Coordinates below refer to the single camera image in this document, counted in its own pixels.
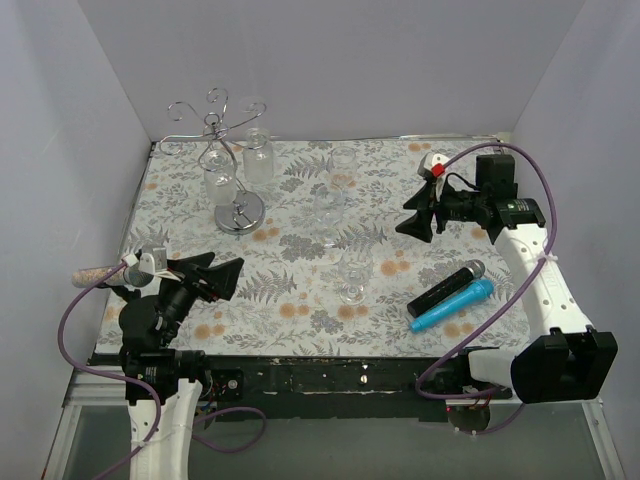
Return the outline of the patterned tumbler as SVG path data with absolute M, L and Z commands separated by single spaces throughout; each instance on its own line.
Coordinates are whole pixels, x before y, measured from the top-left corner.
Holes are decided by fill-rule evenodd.
M 203 159 L 204 182 L 215 206 L 231 205 L 237 195 L 233 160 L 226 150 L 210 150 Z
M 274 152 L 270 133 L 264 128 L 250 128 L 245 132 L 243 148 L 244 174 L 250 184 L 260 185 L 274 176 Z

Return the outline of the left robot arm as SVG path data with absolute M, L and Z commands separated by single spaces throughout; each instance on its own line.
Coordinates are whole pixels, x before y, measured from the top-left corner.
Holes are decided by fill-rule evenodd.
M 209 252 L 169 261 L 158 292 L 128 301 L 120 312 L 133 479 L 187 478 L 198 402 L 242 396 L 241 370 L 216 369 L 203 351 L 170 346 L 197 301 L 233 297 L 244 261 L 214 258 Z

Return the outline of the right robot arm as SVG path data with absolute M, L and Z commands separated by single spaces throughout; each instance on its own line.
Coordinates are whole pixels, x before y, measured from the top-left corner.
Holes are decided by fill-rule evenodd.
M 488 384 L 508 388 L 525 404 L 596 398 L 618 345 L 593 326 L 564 280 L 551 253 L 557 222 L 547 221 L 535 200 L 519 197 L 512 156 L 477 156 L 476 178 L 465 190 L 448 184 L 451 164 L 423 157 L 424 185 L 403 206 L 414 214 L 396 230 L 429 242 L 450 221 L 480 226 L 519 286 L 509 302 L 521 303 L 530 331 L 519 353 L 463 340 L 453 350 L 466 362 L 452 373 L 454 389 L 471 398 Z

